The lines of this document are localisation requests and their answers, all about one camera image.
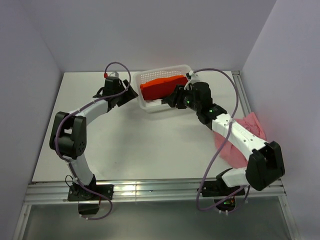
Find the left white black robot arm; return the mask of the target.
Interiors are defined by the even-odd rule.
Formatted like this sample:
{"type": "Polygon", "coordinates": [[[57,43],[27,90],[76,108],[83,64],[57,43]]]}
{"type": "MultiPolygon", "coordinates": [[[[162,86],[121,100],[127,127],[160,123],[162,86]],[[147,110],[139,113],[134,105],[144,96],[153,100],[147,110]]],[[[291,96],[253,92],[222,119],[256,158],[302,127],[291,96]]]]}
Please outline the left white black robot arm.
{"type": "Polygon", "coordinates": [[[90,170],[85,150],[87,147],[87,126],[98,117],[138,97],[128,80],[107,76],[104,86],[84,106],[70,112],[55,114],[49,147],[64,160],[70,169],[73,182],[81,186],[79,194],[86,200],[96,197],[98,188],[95,175],[90,170]]]}

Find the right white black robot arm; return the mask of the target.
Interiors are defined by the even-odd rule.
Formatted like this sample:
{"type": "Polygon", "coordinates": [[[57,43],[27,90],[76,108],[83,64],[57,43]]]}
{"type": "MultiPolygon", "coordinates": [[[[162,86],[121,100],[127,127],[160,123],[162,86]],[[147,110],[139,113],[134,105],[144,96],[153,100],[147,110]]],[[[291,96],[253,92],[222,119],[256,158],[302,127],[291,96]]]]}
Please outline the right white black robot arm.
{"type": "Polygon", "coordinates": [[[251,186],[262,191],[285,174],[280,145],[267,142],[236,122],[221,106],[213,102],[208,83],[196,82],[190,88],[177,85],[173,93],[163,99],[171,108],[190,108],[198,120],[220,134],[236,147],[247,160],[247,165],[229,168],[216,176],[216,189],[222,195],[233,188],[251,186]]]}

